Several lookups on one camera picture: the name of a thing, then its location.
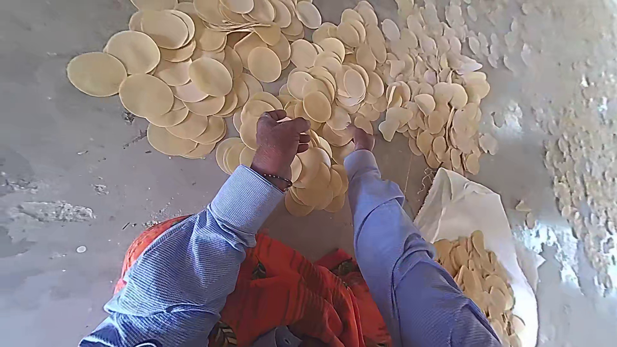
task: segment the shirt cuff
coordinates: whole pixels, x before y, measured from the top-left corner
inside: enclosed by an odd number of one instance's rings
[[[257,233],[284,193],[257,172],[240,165],[210,203],[214,217],[244,233]]]
[[[379,170],[377,160],[373,153],[367,149],[353,151],[345,158],[345,170],[351,180],[355,174],[361,174],[367,170]]]

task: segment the orange cloth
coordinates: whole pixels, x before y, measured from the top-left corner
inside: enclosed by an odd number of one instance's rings
[[[126,285],[124,274],[147,246],[187,217],[157,224],[134,240],[115,292]],[[221,321],[232,328],[239,347],[250,346],[260,335],[282,325],[300,338],[317,338],[329,346],[391,344],[386,324],[349,255],[337,250],[312,264],[263,233],[256,240],[257,246],[247,250],[236,288],[221,311]]]

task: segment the concrete floor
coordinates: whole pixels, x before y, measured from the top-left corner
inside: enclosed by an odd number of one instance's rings
[[[380,19],[396,18],[394,1],[370,2]],[[324,20],[336,23],[342,10],[355,3],[315,0]],[[471,3],[481,7],[486,1]],[[506,13],[521,16],[522,2],[500,3]],[[540,3],[547,1],[528,1]],[[503,64],[485,69],[492,91],[483,101],[483,113],[503,114],[505,125],[492,127],[499,153],[484,156],[480,174],[470,178],[502,195],[517,242],[547,260],[539,269],[537,288],[539,345],[610,346],[617,339],[615,292],[598,289],[595,270],[556,209],[552,177],[542,163],[548,134],[531,106],[558,114],[563,95],[580,92],[580,76],[563,69],[574,62],[591,66],[614,59],[614,44],[607,44],[603,55],[590,47],[615,41],[611,28],[617,22],[611,15],[617,9],[603,0],[554,3],[549,19],[528,28],[537,30],[544,44],[535,67],[516,61],[518,73]],[[582,26],[587,35],[578,35],[575,25],[569,28],[569,20],[578,18],[573,11],[581,6],[588,21],[577,22],[578,29]],[[147,122],[125,120],[117,97],[92,98],[67,81],[68,60],[100,50],[108,37],[126,28],[134,10],[128,0],[0,4],[0,172],[6,181],[0,186],[3,345],[75,345],[106,316],[102,305],[111,296],[133,238],[154,220],[199,211],[226,179],[213,156],[188,160],[153,151],[144,139]],[[605,25],[591,24],[594,18]],[[508,25],[491,26],[479,19],[470,28],[503,34]],[[570,45],[560,45],[566,34]],[[610,68],[611,73],[617,70]],[[266,89],[274,92],[279,86]],[[607,96],[613,111],[615,96]],[[383,177],[403,187],[410,213],[417,212],[429,184],[428,178],[422,184],[423,160],[410,154],[401,136],[392,143],[378,138],[375,153]],[[539,218],[533,231],[522,227],[523,217],[513,210],[521,198]],[[90,219],[84,209],[84,221],[28,213],[29,203],[61,201],[90,208],[96,218]],[[296,219],[279,206],[266,227],[309,259],[337,247],[353,251],[349,207]],[[78,253],[80,246],[87,250]]]

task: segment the blue shirt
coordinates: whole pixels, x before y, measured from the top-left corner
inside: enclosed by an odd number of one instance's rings
[[[355,255],[394,346],[499,346],[484,314],[433,261],[433,247],[402,209],[400,188],[381,179],[373,154],[353,152],[345,167]],[[203,346],[246,248],[282,198],[239,166],[206,209],[148,246],[105,305],[110,316],[80,346]]]

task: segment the bracelet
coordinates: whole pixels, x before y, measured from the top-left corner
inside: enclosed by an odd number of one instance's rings
[[[289,187],[294,185],[294,183],[292,181],[288,180],[287,178],[283,178],[283,177],[276,176],[276,175],[269,175],[267,173],[262,173],[261,175],[266,177],[266,178],[276,178],[277,180],[285,181],[287,183],[287,187],[285,187],[285,189],[287,189],[287,188],[289,188]]]

